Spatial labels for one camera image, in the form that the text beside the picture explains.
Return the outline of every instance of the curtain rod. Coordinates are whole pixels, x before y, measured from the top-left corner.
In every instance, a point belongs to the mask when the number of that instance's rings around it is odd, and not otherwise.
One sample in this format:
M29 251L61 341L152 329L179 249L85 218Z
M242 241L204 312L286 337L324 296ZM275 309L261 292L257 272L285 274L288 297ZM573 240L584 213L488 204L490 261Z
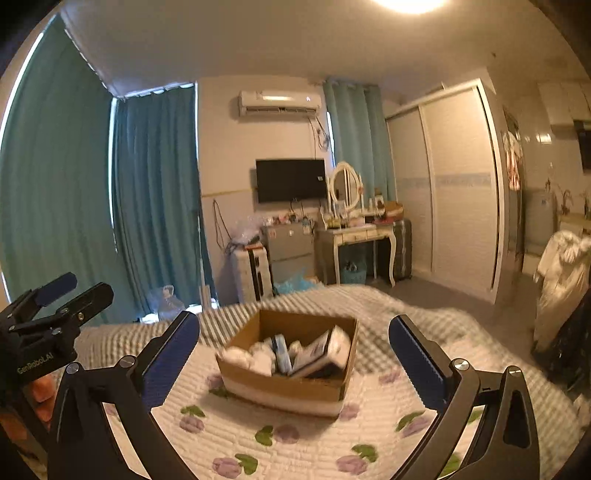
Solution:
M53 22L53 20L56 18L57 14L51 19L49 20L49 23L47 24L47 26L49 26L49 24L51 22ZM64 32L66 32L66 35L68 35L68 38L70 39L70 41L72 42L72 44L74 45L74 47L76 48L76 50L78 50L78 53L80 54L80 57L82 57L82 60L84 60L86 62L86 64L88 65L88 67L94 72L94 74L96 75L96 77L100 80L101 84L103 87L105 87L105 90L107 90L107 92L109 92L111 95L113 95L113 92L111 92L109 90L109 87L107 87L105 81L102 79L102 77L99 75L99 72L96 71L96 68L94 68L90 62L88 61L88 59L85 57L85 55L82 53L82 51L80 50L80 47L78 46L78 44L74 41L74 37L72 37L72 35L70 34L70 32L68 31L67 27L64 26Z
M197 85L197 82L193 83L170 83L165 87L155 87L146 90L139 90L136 92L128 93L127 95L123 95L118 97L119 100L127 100L128 98L134 97L145 97L148 95L160 95L160 93L168 92L169 90L174 90L175 88L191 88Z
M351 80L337 80L337 79L326 79L325 83L340 83L341 85L346 85L347 87L354 88L354 87L362 87L363 90L369 90L370 87L378 87L379 85L375 85L373 83L355 83Z

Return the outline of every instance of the gray suitcase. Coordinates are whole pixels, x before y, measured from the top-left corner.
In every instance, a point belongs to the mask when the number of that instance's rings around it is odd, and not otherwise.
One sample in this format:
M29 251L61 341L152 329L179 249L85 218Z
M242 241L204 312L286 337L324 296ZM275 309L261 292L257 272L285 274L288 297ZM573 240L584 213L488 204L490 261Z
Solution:
M412 276L413 270L413 229L409 219L394 222L396 236L396 256L394 257L394 280L403 280ZM390 240L378 242L378 275L389 282Z

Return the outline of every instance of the table leg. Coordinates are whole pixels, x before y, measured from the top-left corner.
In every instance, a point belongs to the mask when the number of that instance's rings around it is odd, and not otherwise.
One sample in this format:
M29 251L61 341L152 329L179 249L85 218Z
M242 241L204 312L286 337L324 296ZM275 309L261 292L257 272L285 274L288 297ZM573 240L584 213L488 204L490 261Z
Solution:
M320 244L320 263L322 264L322 281L324 285L328 282L328 272L326 269L326 247L324 244Z
M374 240L374 280L376 278L378 278L378 260L377 260L377 254L376 254L376 242Z
M396 236L394 235L394 231L392 235L390 235L390 285L395 286L396 282L394 281L394 258L396 257Z
M339 268L339 246L333 244L333 255L335 258L335 278L337 285L340 285L340 268Z

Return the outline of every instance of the bedspread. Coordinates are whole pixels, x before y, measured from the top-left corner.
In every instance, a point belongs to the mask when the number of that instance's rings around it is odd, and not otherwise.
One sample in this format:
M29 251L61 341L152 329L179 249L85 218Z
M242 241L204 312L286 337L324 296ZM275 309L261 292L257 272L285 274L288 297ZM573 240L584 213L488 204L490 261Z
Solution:
M221 347L258 308L351 315L359 320L355 374L337 421L311 419L254 406L223 388L215 363ZM568 398L536 368L511 355L465 312L411 307L364 286L334 286L236 305L200 315L199 345L167 401L152 411L164 433L200 479L388 479L402 465L434 418L425 410L391 351L387 327L406 313L449 357L475 368L503 371L519 365L526 377L540 439L541 478L550 479L579 442L583 429ZM86 368L113 365L137 354L167 323L91 327L77 341ZM125 446L122 426L108 406L113 432L130 465L141 465ZM449 468L457 466L478 424L476 410Z

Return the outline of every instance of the window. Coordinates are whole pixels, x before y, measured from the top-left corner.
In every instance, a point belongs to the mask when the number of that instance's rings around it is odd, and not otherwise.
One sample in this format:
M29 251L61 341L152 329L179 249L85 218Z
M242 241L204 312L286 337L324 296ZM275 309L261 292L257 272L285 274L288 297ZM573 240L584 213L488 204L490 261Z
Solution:
M330 161L333 168L336 165L335 160L335 137L332 133L332 121L330 120L330 112L326 112L326 124L329 126L329 137L330 137Z
M212 299L212 308L217 309L219 308L219 303L216 299ZM200 314L203 311L203 307L201 305L197 305L194 303L193 305L189 305L185 308L188 312L194 313L195 315ZM149 313L144 318L140 320L141 323L156 323L158 321L158 314L156 313Z
M109 171L109 211L111 213L111 227L115 230L113 218L113 138L115 135L115 112L117 110L117 98L111 100L111 115L109 117L109 152L107 154L107 169Z
M44 32L41 32L39 34L39 36L35 39L35 42L33 43L31 50L29 50L29 53L27 53L25 61L22 63L21 69L18 72L18 75L17 75L17 78L14 82L14 85L12 85L12 90L10 91L10 95L8 96L8 102L6 104L6 109L4 110L4 116L2 117L2 123L0 123L0 150L2 150L2 141L4 139L4 131L6 130L6 124L8 122L8 115L10 114L10 109L12 107L14 97L17 94L17 90L18 90L19 85L21 84L22 77L23 77L23 75L25 75L25 71L27 70L27 66L29 65L31 58L33 57L33 54L35 53L35 50L37 49L39 42L43 38L43 34L44 34ZM10 294L8 292L8 286L6 285L6 279L4 278L4 273L2 273L2 285L4 286L4 292L6 293L6 298L8 300L8 303L11 303Z

